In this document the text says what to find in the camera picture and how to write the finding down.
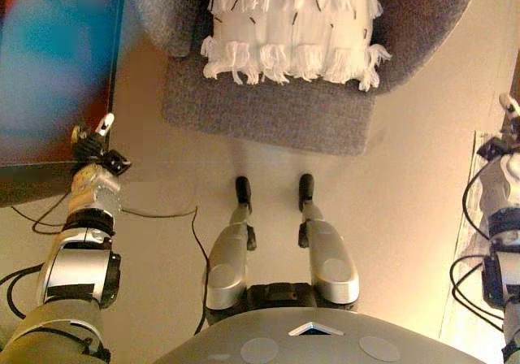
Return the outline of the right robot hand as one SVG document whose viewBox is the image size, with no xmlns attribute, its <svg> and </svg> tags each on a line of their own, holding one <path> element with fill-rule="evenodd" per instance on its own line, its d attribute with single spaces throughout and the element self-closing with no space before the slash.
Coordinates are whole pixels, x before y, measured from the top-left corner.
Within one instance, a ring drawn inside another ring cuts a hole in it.
<svg viewBox="0 0 520 364">
<path fill-rule="evenodd" d="M 503 140 L 511 146 L 519 145 L 519 104 L 509 93 L 502 93 L 499 103 L 505 112 Z"/>
</svg>

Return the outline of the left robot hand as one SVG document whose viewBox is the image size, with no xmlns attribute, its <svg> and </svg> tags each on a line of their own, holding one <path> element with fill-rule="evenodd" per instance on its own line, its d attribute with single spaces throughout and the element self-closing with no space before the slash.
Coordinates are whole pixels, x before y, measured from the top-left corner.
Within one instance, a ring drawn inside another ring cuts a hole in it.
<svg viewBox="0 0 520 364">
<path fill-rule="evenodd" d="M 71 132 L 71 151 L 79 163 L 101 158 L 108 146 L 108 135 L 115 121 L 113 113 L 106 113 L 93 132 L 82 125 L 76 125 Z"/>
</svg>

